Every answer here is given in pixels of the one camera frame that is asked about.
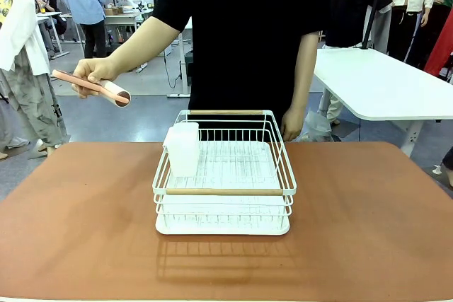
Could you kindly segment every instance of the table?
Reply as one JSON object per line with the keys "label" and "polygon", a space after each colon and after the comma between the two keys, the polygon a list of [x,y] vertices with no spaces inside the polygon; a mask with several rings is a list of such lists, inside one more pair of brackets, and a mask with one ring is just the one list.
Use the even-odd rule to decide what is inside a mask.
{"label": "table", "polygon": [[[117,14],[114,16],[105,16],[105,26],[134,26],[135,30],[138,29],[137,23],[139,22],[139,17],[145,15],[149,16],[153,12],[152,9],[147,9],[142,12],[131,12],[131,13],[122,13],[122,14]],[[72,18],[72,15],[70,13],[62,15],[63,18]],[[75,24],[76,27],[76,33],[77,33],[77,38],[79,39],[79,43],[82,49],[82,53],[85,53],[84,49],[84,44],[80,36],[79,29],[77,27],[77,24]],[[137,69],[137,73],[143,71],[145,67],[147,67],[148,63],[144,63],[143,65],[140,66],[140,68]]]}
{"label": "table", "polygon": [[163,236],[160,143],[72,143],[0,202],[0,296],[434,301],[453,296],[453,203],[387,143],[287,144],[283,236]]}
{"label": "table", "polygon": [[[315,75],[356,117],[402,128],[408,156],[423,121],[453,119],[453,86],[375,50],[318,50]],[[326,115],[330,96],[323,98]]]}
{"label": "table", "polygon": [[53,16],[58,16],[59,14],[62,14],[62,13],[61,12],[36,13],[36,17],[37,17],[37,20],[38,20],[38,25],[41,24],[41,23],[44,23],[45,21],[49,21],[52,24],[52,29],[54,30],[55,40],[57,41],[57,45],[58,45],[58,48],[59,48],[59,54],[55,54],[55,56],[53,56],[53,59],[66,56],[67,54],[70,53],[69,51],[68,52],[63,52],[62,44],[59,41],[57,29],[55,28],[55,23],[52,20]]}

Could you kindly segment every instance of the hand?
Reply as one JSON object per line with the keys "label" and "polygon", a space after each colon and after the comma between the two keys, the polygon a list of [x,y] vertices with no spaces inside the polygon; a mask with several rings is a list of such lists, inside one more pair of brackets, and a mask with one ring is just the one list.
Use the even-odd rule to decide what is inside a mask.
{"label": "hand", "polygon": [[420,26],[422,28],[424,28],[426,26],[426,24],[428,24],[428,18],[429,18],[430,14],[429,13],[425,13],[422,17],[422,22],[420,24]]}
{"label": "hand", "polygon": [[443,4],[445,2],[445,0],[434,0],[435,3],[438,3],[438,4]]}
{"label": "hand", "polygon": [[[109,58],[95,58],[82,59],[77,64],[74,75],[91,83],[99,83],[104,79],[114,81],[119,76],[119,72],[116,71],[113,61],[109,60]],[[89,95],[98,95],[95,91],[75,84],[72,85],[72,89],[83,99]]]}
{"label": "hand", "polygon": [[289,108],[282,120],[283,141],[292,141],[300,135],[304,125],[304,115],[303,109]]}

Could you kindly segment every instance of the sneaker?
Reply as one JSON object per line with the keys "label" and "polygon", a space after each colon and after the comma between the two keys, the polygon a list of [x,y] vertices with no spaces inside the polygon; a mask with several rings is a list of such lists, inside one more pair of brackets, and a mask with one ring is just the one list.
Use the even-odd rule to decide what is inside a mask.
{"label": "sneaker", "polygon": [[22,146],[29,145],[29,141],[24,138],[14,137],[8,145],[8,149],[21,148]]}

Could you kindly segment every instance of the red clothing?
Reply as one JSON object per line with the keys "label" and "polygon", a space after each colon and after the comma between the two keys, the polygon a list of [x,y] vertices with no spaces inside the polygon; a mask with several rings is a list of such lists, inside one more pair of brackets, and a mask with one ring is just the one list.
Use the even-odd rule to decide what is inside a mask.
{"label": "red clothing", "polygon": [[453,11],[450,11],[447,22],[440,33],[439,39],[431,52],[430,58],[425,66],[425,72],[433,76],[439,76],[440,70],[447,63],[450,54],[453,52]]}

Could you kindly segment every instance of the white wire dish rack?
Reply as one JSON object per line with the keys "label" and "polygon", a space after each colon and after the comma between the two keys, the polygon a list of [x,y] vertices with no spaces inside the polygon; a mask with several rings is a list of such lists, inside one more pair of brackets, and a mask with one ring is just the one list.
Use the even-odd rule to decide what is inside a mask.
{"label": "white wire dish rack", "polygon": [[282,235],[296,181],[271,111],[183,110],[200,125],[196,175],[175,177],[164,147],[154,176],[163,234]]}

